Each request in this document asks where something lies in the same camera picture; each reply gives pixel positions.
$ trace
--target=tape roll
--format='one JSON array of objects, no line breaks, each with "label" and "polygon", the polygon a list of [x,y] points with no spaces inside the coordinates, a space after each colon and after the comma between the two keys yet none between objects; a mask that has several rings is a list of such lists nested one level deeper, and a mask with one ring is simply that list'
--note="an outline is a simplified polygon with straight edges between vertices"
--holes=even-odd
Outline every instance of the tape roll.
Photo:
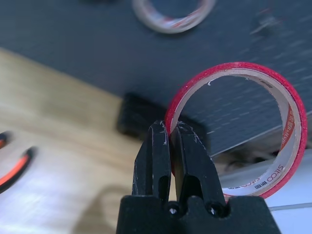
[{"label": "tape roll", "polygon": [[308,131],[302,100],[279,73],[254,63],[231,62],[198,74],[179,90],[171,102],[165,117],[167,131],[173,131],[182,108],[196,90],[223,76],[253,80],[268,90],[277,101],[283,122],[283,135],[275,161],[259,178],[251,178],[250,183],[235,188],[222,188],[226,200],[237,195],[258,195],[267,198],[282,188],[298,168],[305,150]]},{"label": "tape roll", "polygon": [[198,9],[183,18],[171,18],[159,13],[150,0],[133,0],[136,16],[148,27],[167,34],[181,33],[201,23],[210,13],[215,0],[200,0]]}]

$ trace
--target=gray desk surface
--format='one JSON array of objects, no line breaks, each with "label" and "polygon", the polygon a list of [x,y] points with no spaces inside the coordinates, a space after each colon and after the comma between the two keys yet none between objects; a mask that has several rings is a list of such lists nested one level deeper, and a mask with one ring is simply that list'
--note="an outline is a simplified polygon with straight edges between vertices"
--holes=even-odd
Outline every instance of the gray desk surface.
[{"label": "gray desk surface", "polygon": [[[192,7],[176,4],[157,1],[165,13],[185,14]],[[250,35],[256,14],[268,7],[281,20],[274,33]],[[168,36],[139,23],[130,0],[1,1],[0,46],[114,94],[135,92],[163,105],[202,70],[229,61],[256,62],[285,76],[310,112],[311,10],[310,0],[218,0],[197,28]],[[213,154],[281,124],[273,98],[242,78],[203,87],[184,112],[209,126]]]}]

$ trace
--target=wooden floor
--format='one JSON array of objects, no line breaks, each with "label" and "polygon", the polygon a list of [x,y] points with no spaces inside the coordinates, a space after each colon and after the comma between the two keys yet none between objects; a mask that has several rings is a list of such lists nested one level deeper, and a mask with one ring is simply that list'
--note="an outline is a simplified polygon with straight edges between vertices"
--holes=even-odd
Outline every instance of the wooden floor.
[{"label": "wooden floor", "polygon": [[29,170],[0,194],[0,234],[113,234],[141,142],[115,131],[121,99],[0,50],[0,177],[30,146]]}]

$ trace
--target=cardboard tape core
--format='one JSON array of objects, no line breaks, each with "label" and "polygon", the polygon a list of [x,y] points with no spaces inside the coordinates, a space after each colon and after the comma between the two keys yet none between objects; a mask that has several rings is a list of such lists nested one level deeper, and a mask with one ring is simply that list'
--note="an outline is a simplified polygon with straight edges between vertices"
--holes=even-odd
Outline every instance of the cardboard tape core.
[{"label": "cardboard tape core", "polygon": [[136,16],[148,27],[167,34],[181,33],[201,23],[210,13],[215,0],[200,0],[198,9],[183,18],[171,18],[159,13],[150,0],[133,0]]},{"label": "cardboard tape core", "polygon": [[264,66],[247,63],[225,63],[210,68],[180,89],[165,117],[169,133],[176,127],[178,117],[187,100],[203,85],[223,76],[237,76],[252,80],[275,98],[283,122],[281,149],[273,164],[259,178],[233,188],[222,188],[226,199],[237,195],[259,195],[267,198],[278,191],[294,174],[302,159],[307,141],[307,118],[303,103],[290,83],[277,72]]}]

